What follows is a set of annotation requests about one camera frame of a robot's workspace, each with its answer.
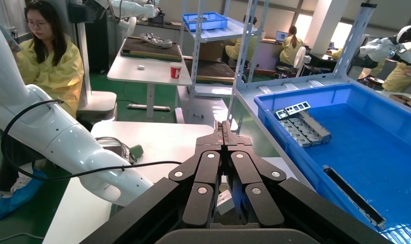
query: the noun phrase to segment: monitor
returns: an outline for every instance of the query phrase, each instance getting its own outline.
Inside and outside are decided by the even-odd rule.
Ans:
[[[283,42],[285,40],[286,37],[289,36],[289,33],[287,32],[277,32],[275,35],[275,40],[277,42]]]

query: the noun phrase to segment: white pillar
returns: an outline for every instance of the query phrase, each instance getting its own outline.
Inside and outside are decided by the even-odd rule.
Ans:
[[[305,44],[310,53],[325,54],[332,35],[340,22],[347,0],[319,0],[314,10],[310,28],[305,37]]]

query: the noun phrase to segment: window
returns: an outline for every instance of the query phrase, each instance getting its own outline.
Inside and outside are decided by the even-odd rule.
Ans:
[[[352,25],[339,22],[332,35],[331,42],[334,43],[335,48],[343,48],[349,33],[351,32]]]
[[[307,31],[310,28],[312,19],[313,17],[309,15],[298,15],[295,27],[297,28],[297,37],[301,38],[303,41],[305,41],[305,36],[307,35]]]

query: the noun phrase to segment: blue basket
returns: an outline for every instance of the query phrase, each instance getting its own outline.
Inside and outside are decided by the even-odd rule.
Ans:
[[[204,13],[204,18],[207,20],[202,21],[202,29],[219,29],[219,28],[226,28],[228,27],[228,19],[227,17],[220,15],[215,12]],[[183,14],[183,21],[184,24],[189,28],[191,32],[196,31],[196,21],[189,22],[189,20],[193,20],[198,18],[198,14]]]
[[[309,114],[331,132],[329,143],[302,148],[272,113],[304,101],[312,107]],[[386,219],[387,227],[411,225],[411,190],[405,190],[411,189],[409,108],[357,84],[260,95],[255,103],[261,122],[320,195],[375,229],[323,172],[329,165]]]

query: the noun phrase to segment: paper cup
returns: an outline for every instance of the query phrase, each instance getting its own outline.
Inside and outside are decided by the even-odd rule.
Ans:
[[[181,73],[181,63],[170,63],[171,65],[171,78],[178,79],[180,78]]]

